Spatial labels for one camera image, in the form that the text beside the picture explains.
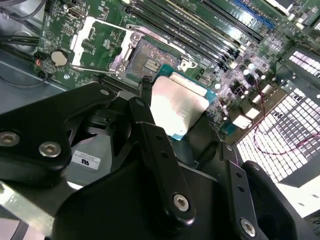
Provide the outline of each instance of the blue ram slot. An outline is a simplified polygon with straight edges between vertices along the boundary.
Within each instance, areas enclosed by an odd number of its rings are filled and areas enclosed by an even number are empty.
[[[242,9],[246,10],[248,13],[250,13],[255,19],[257,19],[259,22],[266,25],[269,29],[274,29],[275,25],[271,23],[269,20],[267,20],[265,17],[260,16],[255,11],[251,10],[250,7],[248,7],[246,4],[244,4],[241,0],[233,0],[235,4],[237,4]]]

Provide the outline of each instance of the screw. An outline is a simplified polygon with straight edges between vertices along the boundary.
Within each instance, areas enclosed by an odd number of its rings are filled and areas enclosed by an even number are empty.
[[[109,92],[107,90],[101,89],[100,93],[104,94],[104,95],[109,95]]]
[[[135,35],[133,35],[132,38],[133,38],[134,41],[139,41],[140,37],[139,37],[139,35],[135,34]]]
[[[124,66],[120,66],[118,69],[119,72],[124,72],[125,71],[125,67]]]
[[[55,158],[60,155],[61,147],[58,143],[46,141],[39,146],[39,152],[47,158]]]
[[[254,167],[255,170],[260,171],[260,167],[258,165],[253,164],[253,167]]]
[[[189,209],[188,200],[181,194],[176,194],[173,196],[174,205],[181,211],[186,212]]]
[[[256,230],[251,222],[249,222],[247,219],[241,218],[240,224],[246,234],[248,234],[252,238],[256,236]]]
[[[228,149],[229,151],[232,152],[233,149],[232,149],[232,147],[231,147],[229,144],[226,144],[225,147],[226,147],[226,149]]]
[[[18,134],[12,131],[0,132],[0,146],[2,147],[13,147],[20,142]]]

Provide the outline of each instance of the red wire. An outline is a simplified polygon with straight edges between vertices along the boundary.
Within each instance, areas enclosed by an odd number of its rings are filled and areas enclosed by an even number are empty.
[[[37,59],[37,60],[35,61],[35,64],[37,64],[38,66],[41,66],[41,60],[40,60],[40,59]]]
[[[316,138],[316,137],[320,137],[320,133],[317,133],[317,134],[314,134],[310,137],[308,137],[307,139],[303,140],[302,142],[298,143],[297,145],[295,145],[293,148],[291,148],[290,150],[288,151],[284,151],[284,152],[267,152],[267,151],[264,151],[260,148],[257,140],[256,140],[256,135],[257,135],[257,131],[259,129],[259,126],[260,124],[265,120],[266,118],[266,109],[265,109],[265,103],[264,103],[264,95],[261,91],[260,88],[259,89],[259,93],[260,93],[260,97],[261,97],[261,105],[262,105],[262,114],[263,114],[263,118],[262,120],[257,124],[257,126],[255,127],[254,129],[254,133],[253,133],[253,143],[254,143],[254,146],[260,151],[262,152],[263,154],[268,154],[268,155],[274,155],[274,156],[281,156],[281,155],[285,155],[285,154],[288,154],[290,152],[293,152],[294,150],[297,150],[298,148],[304,146],[305,144],[307,144],[310,140]]]

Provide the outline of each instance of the motherboard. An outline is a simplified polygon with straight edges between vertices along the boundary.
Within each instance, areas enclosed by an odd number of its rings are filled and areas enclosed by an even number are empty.
[[[214,93],[213,123],[245,129],[261,93],[276,91],[286,51],[320,49],[319,22],[319,0],[50,0],[38,51],[68,89],[112,82],[134,92],[169,68]]]

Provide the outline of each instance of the sticker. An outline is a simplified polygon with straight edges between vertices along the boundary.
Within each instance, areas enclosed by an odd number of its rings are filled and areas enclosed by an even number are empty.
[[[95,156],[91,156],[81,151],[75,151],[71,162],[86,166],[91,169],[98,170],[101,159]]]

